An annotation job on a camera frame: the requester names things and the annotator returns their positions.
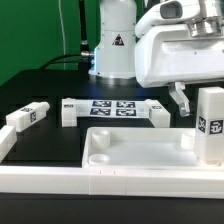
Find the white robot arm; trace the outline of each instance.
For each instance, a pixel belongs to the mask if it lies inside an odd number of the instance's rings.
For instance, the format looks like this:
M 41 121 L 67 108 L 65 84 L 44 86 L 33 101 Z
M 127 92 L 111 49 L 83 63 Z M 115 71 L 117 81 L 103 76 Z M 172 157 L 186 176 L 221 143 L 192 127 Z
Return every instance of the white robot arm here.
M 172 7 L 164 12 L 167 6 Z M 154 6 L 136 25 L 141 37 L 135 48 L 137 81 L 143 87 L 170 86 L 182 116 L 190 114 L 185 83 L 224 78 L 222 8 L 219 0 L 169 0 Z
M 152 7 L 138 22 L 135 27 L 136 36 L 141 38 L 154 26 L 176 24 L 194 19 L 199 13 L 198 0 L 163 2 Z

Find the white block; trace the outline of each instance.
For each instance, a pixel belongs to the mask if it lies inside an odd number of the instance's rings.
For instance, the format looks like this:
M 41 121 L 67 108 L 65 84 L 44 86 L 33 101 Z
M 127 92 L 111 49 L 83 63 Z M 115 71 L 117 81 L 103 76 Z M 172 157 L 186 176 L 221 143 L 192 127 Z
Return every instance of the white block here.
M 159 103 L 158 100 L 145 100 L 145 113 L 155 128 L 170 127 L 170 113 Z
M 77 126 L 77 113 L 76 113 L 76 100 L 63 99 L 61 108 L 62 127 L 76 127 Z
M 224 156 L 224 89 L 199 89 L 195 154 L 204 162 L 222 161 Z
M 5 158 L 16 141 L 16 128 L 14 126 L 4 126 L 0 130 L 0 162 Z
M 64 167 L 0 166 L 0 192 L 88 194 L 89 171 Z
M 91 169 L 89 176 L 90 195 L 125 195 L 125 170 Z
M 39 120 L 46 117 L 50 105 L 47 102 L 33 102 L 6 116 L 9 126 L 15 126 L 17 132 L 22 132 Z

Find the green background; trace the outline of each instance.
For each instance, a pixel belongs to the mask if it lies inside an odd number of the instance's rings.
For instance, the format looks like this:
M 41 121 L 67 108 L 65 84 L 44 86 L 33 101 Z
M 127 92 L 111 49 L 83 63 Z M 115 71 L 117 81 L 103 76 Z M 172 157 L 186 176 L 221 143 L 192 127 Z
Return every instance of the green background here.
M 79 52 L 78 0 L 62 0 L 67 53 Z M 136 0 L 138 18 L 142 0 Z M 85 0 L 91 49 L 99 42 L 99 0 Z M 0 85 L 21 70 L 36 69 L 63 54 L 58 0 L 0 0 Z M 63 69 L 63 65 L 50 68 Z M 76 69 L 67 65 L 66 69 Z

